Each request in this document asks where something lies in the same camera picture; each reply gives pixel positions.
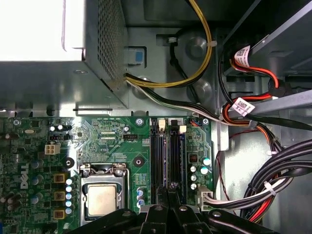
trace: white wire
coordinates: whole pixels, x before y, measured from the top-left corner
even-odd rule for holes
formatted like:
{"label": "white wire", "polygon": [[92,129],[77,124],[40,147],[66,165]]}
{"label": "white wire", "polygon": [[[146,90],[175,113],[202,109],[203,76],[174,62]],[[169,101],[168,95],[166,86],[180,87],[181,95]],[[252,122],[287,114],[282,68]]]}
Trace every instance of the white wire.
{"label": "white wire", "polygon": [[158,103],[159,105],[162,105],[162,106],[166,106],[166,107],[169,107],[169,108],[173,108],[173,109],[179,109],[179,110],[189,110],[189,111],[192,111],[194,113],[198,113],[200,114],[201,116],[204,116],[210,120],[213,120],[215,122],[218,122],[218,123],[221,123],[221,124],[225,124],[225,125],[228,125],[228,126],[237,126],[236,124],[231,124],[231,123],[226,123],[226,122],[223,122],[217,118],[214,118],[214,117],[211,117],[210,115],[198,110],[198,109],[195,109],[195,108],[192,108],[192,107],[187,107],[187,106],[178,106],[178,105],[172,105],[172,104],[168,104],[168,103],[164,103],[162,101],[159,101],[159,100],[156,100],[155,98],[153,98],[152,96],[150,96],[148,93],[146,93],[141,87],[135,85],[135,84],[132,84],[130,81],[127,80],[127,83],[130,84],[131,86],[135,87],[136,89],[140,90],[143,94],[145,94],[150,100],[152,100],[153,102],[156,102]]}
{"label": "white wire", "polygon": [[[285,178],[283,179],[279,179],[277,182],[275,182],[273,185],[272,185],[272,188],[276,188],[278,185],[280,185],[281,183],[283,183],[283,181],[285,180]],[[231,204],[232,202],[237,202],[237,201],[244,201],[246,199],[249,199],[249,198],[257,198],[258,196],[261,196],[261,195],[264,195],[265,193],[269,192],[270,190],[268,189],[265,189],[263,190],[262,192],[258,193],[258,194],[255,194],[253,196],[249,196],[249,197],[246,197],[246,198],[242,198],[242,199],[239,199],[239,200],[231,200],[231,201],[224,201],[224,200],[215,200],[207,195],[205,195],[205,198],[207,199],[207,202],[209,202],[210,204],[216,204],[216,205],[223,205],[223,204]]]}

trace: yellow wire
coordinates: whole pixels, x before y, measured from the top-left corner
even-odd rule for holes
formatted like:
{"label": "yellow wire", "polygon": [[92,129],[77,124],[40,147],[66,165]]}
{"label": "yellow wire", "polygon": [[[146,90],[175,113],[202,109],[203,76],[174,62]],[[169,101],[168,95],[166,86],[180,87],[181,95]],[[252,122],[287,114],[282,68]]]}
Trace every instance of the yellow wire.
{"label": "yellow wire", "polygon": [[203,27],[205,29],[205,33],[206,33],[206,37],[207,37],[207,53],[205,56],[205,59],[203,61],[203,63],[201,64],[200,68],[189,78],[185,79],[185,80],[181,80],[181,81],[176,81],[176,82],[169,82],[169,83],[147,83],[141,80],[136,80],[136,79],[132,79],[130,77],[126,77],[127,80],[129,80],[131,83],[138,85],[138,86],[142,86],[142,87],[148,87],[148,88],[167,88],[167,87],[172,87],[172,86],[176,86],[176,85],[180,85],[180,84],[184,84],[188,81],[191,81],[195,78],[197,78],[208,66],[208,63],[210,61],[211,58],[211,54],[212,54],[212,48],[210,46],[210,42],[212,41],[212,37],[211,37],[211,32],[208,26],[208,23],[202,13],[202,11],[200,10],[199,6],[197,5],[197,3],[195,2],[195,0],[189,0],[191,6],[193,7],[193,9],[195,10],[198,18],[200,19],[201,23],[203,24]]}

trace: cable bundle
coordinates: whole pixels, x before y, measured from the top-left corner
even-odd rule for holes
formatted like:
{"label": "cable bundle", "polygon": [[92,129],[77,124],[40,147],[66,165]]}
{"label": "cable bundle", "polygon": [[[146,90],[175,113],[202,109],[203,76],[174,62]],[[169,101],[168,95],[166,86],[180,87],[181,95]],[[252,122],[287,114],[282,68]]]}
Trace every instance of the cable bundle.
{"label": "cable bundle", "polygon": [[241,210],[241,217],[258,222],[272,204],[276,193],[285,189],[294,177],[312,172],[312,160],[293,160],[311,153],[312,140],[282,149],[254,175],[243,199],[219,201],[205,197],[205,203],[215,208]]}

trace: motherboard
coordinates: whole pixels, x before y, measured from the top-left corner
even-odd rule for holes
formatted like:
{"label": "motherboard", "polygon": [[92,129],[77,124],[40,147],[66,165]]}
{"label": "motherboard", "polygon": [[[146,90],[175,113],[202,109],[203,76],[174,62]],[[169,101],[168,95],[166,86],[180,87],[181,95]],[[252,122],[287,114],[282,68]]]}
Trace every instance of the motherboard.
{"label": "motherboard", "polygon": [[156,203],[159,186],[198,205],[213,191],[210,123],[195,117],[0,119],[0,234],[62,234]]}

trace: capacitor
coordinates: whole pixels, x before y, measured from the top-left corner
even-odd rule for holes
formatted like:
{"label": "capacitor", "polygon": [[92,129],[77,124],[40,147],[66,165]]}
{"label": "capacitor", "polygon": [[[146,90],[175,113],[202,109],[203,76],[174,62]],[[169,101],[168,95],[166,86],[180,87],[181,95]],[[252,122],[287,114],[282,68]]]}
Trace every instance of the capacitor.
{"label": "capacitor", "polygon": [[191,175],[191,181],[195,182],[197,180],[197,176],[195,174]]}
{"label": "capacitor", "polygon": [[192,166],[190,167],[190,171],[193,172],[193,173],[196,172],[196,166],[192,165]]}
{"label": "capacitor", "polygon": [[145,201],[144,200],[139,200],[137,203],[139,204],[140,207],[145,205]]}
{"label": "capacitor", "polygon": [[21,194],[15,194],[14,196],[8,199],[8,204],[13,204],[14,202],[17,202],[20,199],[21,199]]}
{"label": "capacitor", "polygon": [[5,203],[9,198],[14,196],[14,192],[9,192],[6,196],[0,198],[1,203]]}
{"label": "capacitor", "polygon": [[67,215],[70,215],[70,214],[72,213],[72,209],[66,208],[66,209],[65,209],[65,213],[66,213]]}
{"label": "capacitor", "polygon": [[136,190],[136,195],[137,195],[137,196],[143,196],[143,195],[144,195],[143,188],[138,188],[138,189]]}
{"label": "capacitor", "polygon": [[42,166],[43,166],[43,160],[41,159],[31,162],[32,169],[38,169],[38,168],[41,168]]}
{"label": "capacitor", "polygon": [[202,173],[203,175],[206,175],[208,173],[208,168],[207,167],[200,167],[200,173]]}
{"label": "capacitor", "polygon": [[30,198],[31,204],[37,204],[40,200],[42,200],[43,195],[41,193],[37,193]]}
{"label": "capacitor", "polygon": [[136,199],[139,201],[139,200],[144,200],[144,197],[143,196],[136,196]]}
{"label": "capacitor", "polygon": [[31,180],[32,185],[38,185],[43,181],[43,176],[42,175],[37,175]]}
{"label": "capacitor", "polygon": [[68,194],[65,195],[65,197],[66,197],[67,200],[70,200],[70,199],[72,199],[73,196],[70,193],[68,193]]}
{"label": "capacitor", "polygon": [[192,183],[190,187],[191,187],[192,190],[195,190],[197,188],[197,184]]}
{"label": "capacitor", "polygon": [[66,131],[69,131],[71,129],[72,129],[71,125],[63,125],[63,124],[58,125],[58,130],[61,132],[66,132]]}
{"label": "capacitor", "polygon": [[71,185],[72,183],[73,183],[73,180],[72,180],[72,179],[67,179],[67,180],[66,180],[66,184],[67,184],[67,185]]}
{"label": "capacitor", "polygon": [[72,188],[71,186],[67,186],[67,187],[65,188],[65,190],[66,190],[68,193],[70,193],[70,192],[73,190],[73,188]]}
{"label": "capacitor", "polygon": [[13,211],[13,210],[17,209],[20,206],[21,206],[21,201],[17,201],[15,203],[13,203],[12,205],[8,206],[8,211]]}
{"label": "capacitor", "polygon": [[204,157],[202,160],[201,160],[202,164],[204,164],[205,166],[210,166],[211,164],[211,160],[207,157]]}
{"label": "capacitor", "polygon": [[123,127],[123,131],[124,131],[125,133],[127,133],[128,131],[130,131],[129,126],[124,126],[124,127]]}
{"label": "capacitor", "polygon": [[65,202],[65,206],[71,207],[71,206],[72,206],[72,202],[71,202],[71,201],[66,201],[66,202]]}

